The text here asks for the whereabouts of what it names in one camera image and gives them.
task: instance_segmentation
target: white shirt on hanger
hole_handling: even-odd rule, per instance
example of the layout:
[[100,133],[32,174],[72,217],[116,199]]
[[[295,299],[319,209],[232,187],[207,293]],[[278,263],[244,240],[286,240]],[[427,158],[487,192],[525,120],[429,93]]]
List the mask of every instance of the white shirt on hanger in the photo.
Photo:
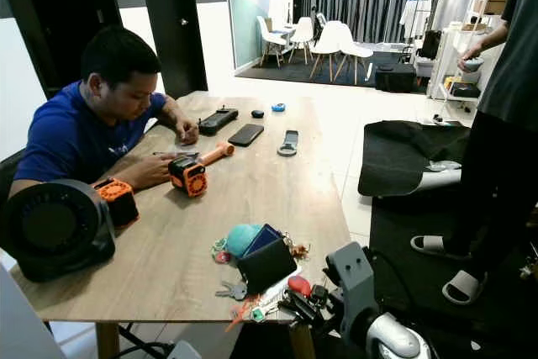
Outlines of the white shirt on hanger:
[[415,35],[422,35],[430,12],[431,0],[408,0],[400,19],[400,24],[404,26],[403,36],[413,38]]

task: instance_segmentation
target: dark door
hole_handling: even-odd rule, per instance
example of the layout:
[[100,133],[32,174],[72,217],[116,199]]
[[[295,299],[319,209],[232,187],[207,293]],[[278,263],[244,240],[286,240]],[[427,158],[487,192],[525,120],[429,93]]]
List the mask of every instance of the dark door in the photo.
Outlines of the dark door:
[[145,2],[166,93],[177,98],[196,90],[207,90],[196,0]]
[[116,0],[8,0],[49,98],[80,79],[80,56],[103,27],[121,24]]

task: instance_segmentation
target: black shirt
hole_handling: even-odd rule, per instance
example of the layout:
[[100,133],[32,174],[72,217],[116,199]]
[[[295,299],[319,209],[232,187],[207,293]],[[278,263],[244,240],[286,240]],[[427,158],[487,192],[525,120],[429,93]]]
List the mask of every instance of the black shirt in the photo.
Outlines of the black shirt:
[[508,0],[509,34],[478,109],[538,132],[538,0]]

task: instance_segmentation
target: white chair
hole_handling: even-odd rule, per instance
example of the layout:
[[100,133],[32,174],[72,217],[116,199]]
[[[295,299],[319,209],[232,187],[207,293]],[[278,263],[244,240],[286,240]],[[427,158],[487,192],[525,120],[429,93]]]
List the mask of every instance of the white chair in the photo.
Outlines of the white chair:
[[314,37],[314,31],[312,30],[312,19],[310,17],[302,17],[299,19],[297,23],[297,28],[295,29],[295,33],[292,35],[292,38],[289,39],[290,42],[293,42],[293,48],[292,53],[289,56],[289,60],[287,63],[292,61],[293,58],[293,52],[298,47],[299,44],[303,44],[304,49],[304,64],[307,65],[309,63],[309,60],[306,56],[306,50],[309,48],[309,41],[312,40]]
[[342,59],[342,62],[340,63],[340,66],[338,66],[338,71],[336,71],[335,80],[340,75],[340,71],[342,70],[342,67],[344,66],[344,62],[347,59],[347,56],[354,56],[355,57],[355,85],[356,85],[356,65],[359,61],[364,67],[364,72],[366,73],[365,80],[368,81],[370,79],[370,75],[372,74],[372,63],[370,63],[369,67],[366,67],[365,59],[369,58],[373,55],[373,51],[369,50],[368,48],[363,48],[355,43],[353,40],[353,35],[351,35],[350,28],[347,26],[347,24],[341,24],[340,25],[340,38],[339,38],[339,44],[340,44],[340,51],[344,54],[344,59]]
[[282,47],[286,45],[286,40],[279,34],[270,33],[267,29],[266,20],[262,16],[257,16],[257,19],[260,25],[261,37],[265,41],[260,66],[263,65],[266,55],[269,55],[269,52],[273,50],[277,56],[277,65],[280,67],[280,60],[282,59],[282,62],[284,62],[284,58],[282,58]]
[[313,54],[318,54],[316,62],[314,63],[314,68],[312,73],[310,73],[310,78],[316,72],[318,66],[319,58],[321,58],[321,64],[323,65],[323,59],[325,55],[329,55],[329,72],[330,80],[333,81],[333,54],[340,52],[340,26],[342,23],[340,21],[329,21],[323,31],[321,32],[321,37],[319,37],[318,43],[312,48]]

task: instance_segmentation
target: sandal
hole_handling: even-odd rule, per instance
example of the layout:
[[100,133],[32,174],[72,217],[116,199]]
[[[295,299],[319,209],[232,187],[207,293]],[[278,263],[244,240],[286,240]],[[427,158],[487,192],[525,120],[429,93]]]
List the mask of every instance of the sandal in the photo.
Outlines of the sandal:
[[443,237],[441,235],[416,235],[411,239],[410,242],[413,250],[429,256],[440,256],[457,261],[465,261],[471,258],[471,254],[459,256],[457,254],[447,253],[445,251],[445,247],[443,246]]
[[484,274],[484,279],[479,282],[473,275],[465,271],[459,271],[443,286],[443,296],[451,303],[467,306],[474,303],[478,296],[480,296],[487,281],[487,273]]

